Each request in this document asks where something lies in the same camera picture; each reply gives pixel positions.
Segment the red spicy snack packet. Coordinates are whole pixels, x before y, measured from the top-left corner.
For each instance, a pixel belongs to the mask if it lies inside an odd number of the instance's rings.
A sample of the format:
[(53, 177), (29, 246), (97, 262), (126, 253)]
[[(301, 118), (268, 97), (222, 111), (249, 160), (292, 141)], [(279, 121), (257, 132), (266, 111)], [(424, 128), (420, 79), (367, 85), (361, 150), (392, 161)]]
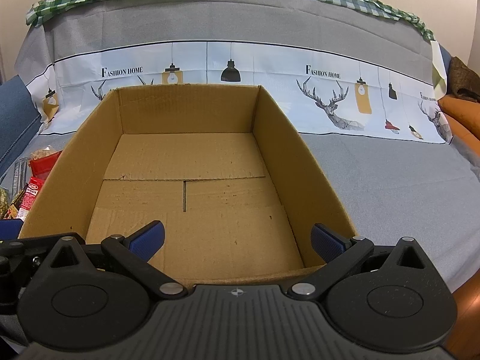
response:
[(34, 176), (30, 177), (24, 192), (24, 197), (18, 209), (18, 213), (16, 216), (17, 219), (20, 219), (23, 222), (25, 221), (44, 183), (45, 181), (42, 179), (36, 178)]

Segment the plain red snack packet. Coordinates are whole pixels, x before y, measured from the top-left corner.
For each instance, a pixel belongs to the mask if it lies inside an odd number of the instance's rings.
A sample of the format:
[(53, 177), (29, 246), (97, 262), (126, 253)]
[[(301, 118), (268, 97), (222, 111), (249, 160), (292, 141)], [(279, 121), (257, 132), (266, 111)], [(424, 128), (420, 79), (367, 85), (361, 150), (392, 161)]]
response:
[(29, 160), (29, 166), (32, 171), (32, 176), (46, 180), (47, 176), (52, 171), (53, 167), (55, 166), (59, 156), (61, 155), (62, 151), (58, 151), (56, 154), (50, 155), (45, 158), (41, 158), (38, 160)]

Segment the clear bag of crackers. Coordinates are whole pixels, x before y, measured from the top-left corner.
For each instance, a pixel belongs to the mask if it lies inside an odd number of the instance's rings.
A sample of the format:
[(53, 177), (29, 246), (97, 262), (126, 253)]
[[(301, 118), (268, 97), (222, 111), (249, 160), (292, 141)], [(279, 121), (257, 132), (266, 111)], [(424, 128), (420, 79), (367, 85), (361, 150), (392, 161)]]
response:
[(43, 147), (41, 149), (37, 149), (37, 150), (34, 150), (29, 158), (31, 160), (38, 160), (38, 159), (41, 159), (41, 158), (45, 158), (45, 157), (48, 157), (50, 155), (54, 155), (58, 152), (58, 150), (55, 150), (55, 148), (53, 148), (52, 146), (48, 145), (46, 147)]

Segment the clear bag pale snacks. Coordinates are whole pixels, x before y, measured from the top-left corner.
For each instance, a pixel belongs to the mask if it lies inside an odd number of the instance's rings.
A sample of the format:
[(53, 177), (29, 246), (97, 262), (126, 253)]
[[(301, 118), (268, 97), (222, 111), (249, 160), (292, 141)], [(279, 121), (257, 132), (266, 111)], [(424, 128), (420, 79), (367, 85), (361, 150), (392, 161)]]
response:
[(8, 192), (4, 188), (0, 188), (0, 219), (7, 213), (9, 206)]

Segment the black gold snack packet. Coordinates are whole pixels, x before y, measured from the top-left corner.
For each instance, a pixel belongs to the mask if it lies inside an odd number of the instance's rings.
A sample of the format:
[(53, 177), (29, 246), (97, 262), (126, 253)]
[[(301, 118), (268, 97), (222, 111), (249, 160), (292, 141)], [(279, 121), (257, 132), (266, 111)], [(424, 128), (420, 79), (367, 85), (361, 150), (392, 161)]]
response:
[(7, 208), (6, 213), (2, 217), (3, 219), (16, 219), (20, 210), (21, 203), (24, 199), (24, 194), (26, 192), (27, 186), (25, 185), (24, 188), (16, 194), (13, 198), (12, 202)]

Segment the silver foil snack packet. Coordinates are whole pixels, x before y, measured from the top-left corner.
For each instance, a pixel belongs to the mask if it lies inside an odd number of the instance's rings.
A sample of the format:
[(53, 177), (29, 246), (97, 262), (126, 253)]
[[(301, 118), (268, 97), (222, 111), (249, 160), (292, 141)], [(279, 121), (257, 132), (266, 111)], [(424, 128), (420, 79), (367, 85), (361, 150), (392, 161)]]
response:
[(18, 158), (14, 162), (11, 183), (11, 196), (16, 197), (29, 181), (29, 157)]

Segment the brown cardboard box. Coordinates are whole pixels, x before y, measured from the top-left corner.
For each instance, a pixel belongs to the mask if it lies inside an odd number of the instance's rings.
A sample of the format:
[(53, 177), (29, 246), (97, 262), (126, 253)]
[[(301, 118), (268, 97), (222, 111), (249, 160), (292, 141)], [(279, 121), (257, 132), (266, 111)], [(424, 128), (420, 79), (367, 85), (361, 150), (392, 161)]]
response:
[(185, 286), (307, 275), (315, 224), (356, 234), (295, 127), (262, 87), (112, 90), (64, 148), (23, 238), (77, 233), (97, 244), (159, 220), (151, 264)]

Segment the grey deer-print sofa cover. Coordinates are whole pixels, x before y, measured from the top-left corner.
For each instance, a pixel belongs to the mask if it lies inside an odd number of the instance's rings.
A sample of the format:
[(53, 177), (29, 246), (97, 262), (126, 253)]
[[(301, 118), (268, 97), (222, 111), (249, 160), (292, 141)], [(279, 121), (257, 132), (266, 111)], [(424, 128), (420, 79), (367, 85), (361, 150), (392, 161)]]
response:
[(61, 148), (120, 86), (263, 86), (360, 233), (415, 236), (450, 289), (479, 270), (479, 156), (434, 94), (443, 51), (410, 25), (312, 0), (106, 0), (23, 41), (41, 126), (18, 158)]

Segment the orange cushion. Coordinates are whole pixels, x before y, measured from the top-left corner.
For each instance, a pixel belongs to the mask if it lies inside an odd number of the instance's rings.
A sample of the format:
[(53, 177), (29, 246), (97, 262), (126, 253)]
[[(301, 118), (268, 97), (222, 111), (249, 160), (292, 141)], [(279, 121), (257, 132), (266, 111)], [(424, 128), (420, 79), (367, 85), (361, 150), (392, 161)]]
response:
[(451, 116), (454, 120), (459, 122), (477, 139), (480, 138), (480, 105), (478, 102), (472, 102), (470, 100), (446, 95), (439, 100), (439, 105), (445, 114)]

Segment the brown fuzzy cloth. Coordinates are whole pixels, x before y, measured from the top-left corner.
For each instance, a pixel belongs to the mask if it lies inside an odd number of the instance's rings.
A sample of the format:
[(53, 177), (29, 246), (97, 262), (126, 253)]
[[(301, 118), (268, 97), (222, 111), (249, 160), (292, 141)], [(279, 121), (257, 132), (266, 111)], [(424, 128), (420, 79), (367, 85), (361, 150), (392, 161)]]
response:
[(480, 78), (458, 57), (452, 57), (448, 68), (448, 94), (456, 98), (479, 102)]

